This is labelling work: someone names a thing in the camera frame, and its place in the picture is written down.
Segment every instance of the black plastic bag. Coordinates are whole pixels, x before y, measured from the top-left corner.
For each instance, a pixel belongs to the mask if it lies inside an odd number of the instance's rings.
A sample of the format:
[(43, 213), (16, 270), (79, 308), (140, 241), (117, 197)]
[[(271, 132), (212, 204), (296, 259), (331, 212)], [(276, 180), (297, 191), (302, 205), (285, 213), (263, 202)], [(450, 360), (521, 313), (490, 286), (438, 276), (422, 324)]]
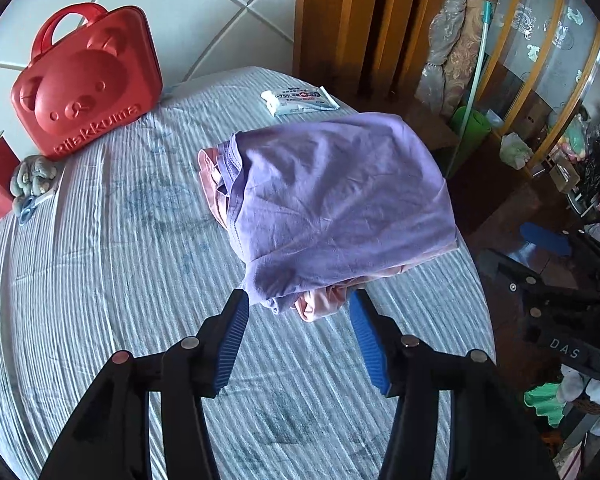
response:
[(589, 204), (600, 193), (600, 137), (592, 140), (589, 156), (576, 165), (576, 171), (580, 175), (578, 190), (584, 202)]

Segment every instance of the white plastic packet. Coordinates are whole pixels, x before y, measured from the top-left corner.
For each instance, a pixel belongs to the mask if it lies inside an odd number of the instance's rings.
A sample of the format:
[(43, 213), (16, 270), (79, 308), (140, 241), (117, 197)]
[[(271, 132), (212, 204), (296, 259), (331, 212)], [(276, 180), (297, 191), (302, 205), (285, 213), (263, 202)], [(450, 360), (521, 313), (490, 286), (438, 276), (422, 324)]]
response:
[(274, 117), (340, 108), (340, 105), (323, 86), (320, 88), (289, 86), (288, 88), (265, 90), (260, 97), (267, 102), (267, 108)]
[(534, 152), (524, 140), (520, 139), (518, 134), (508, 134), (502, 137), (500, 160), (508, 166), (521, 170), (533, 154)]

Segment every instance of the green cloth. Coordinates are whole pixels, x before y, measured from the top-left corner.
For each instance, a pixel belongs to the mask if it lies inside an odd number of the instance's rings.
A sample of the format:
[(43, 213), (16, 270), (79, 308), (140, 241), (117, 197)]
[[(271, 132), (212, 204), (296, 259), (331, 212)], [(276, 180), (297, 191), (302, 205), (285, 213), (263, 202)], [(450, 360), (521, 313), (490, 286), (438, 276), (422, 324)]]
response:
[(525, 392), (525, 404), (530, 408), (535, 408), (538, 416), (544, 415), (548, 418), (549, 426), (552, 428), (558, 427), (563, 416), (564, 404), (555, 398), (558, 386), (560, 384), (547, 383)]

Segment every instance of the bear ear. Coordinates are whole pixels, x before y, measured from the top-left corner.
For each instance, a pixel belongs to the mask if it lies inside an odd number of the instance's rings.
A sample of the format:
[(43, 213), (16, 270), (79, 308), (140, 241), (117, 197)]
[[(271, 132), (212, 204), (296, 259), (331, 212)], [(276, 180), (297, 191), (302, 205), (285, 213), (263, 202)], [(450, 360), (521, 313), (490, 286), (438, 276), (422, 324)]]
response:
[(91, 36), (87, 48), (104, 50), (112, 56), (119, 56), (126, 48), (125, 36), (119, 28), (105, 28)]
[(32, 77), (28, 81), (25, 81), (22, 88), (20, 88), (20, 104), (30, 112), (36, 108), (36, 94), (41, 82), (42, 78), (40, 76)]

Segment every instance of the embossed bear face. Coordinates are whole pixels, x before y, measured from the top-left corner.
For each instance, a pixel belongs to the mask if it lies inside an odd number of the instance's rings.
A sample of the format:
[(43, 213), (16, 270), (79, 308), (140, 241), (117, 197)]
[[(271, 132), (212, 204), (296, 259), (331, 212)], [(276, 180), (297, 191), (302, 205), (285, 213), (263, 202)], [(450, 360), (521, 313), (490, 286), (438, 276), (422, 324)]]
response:
[(43, 130), (60, 136), (84, 121), (97, 120), (124, 93), (128, 74), (118, 56), (125, 49), (122, 32), (96, 33), (87, 48), (24, 82), (20, 104), (35, 114)]

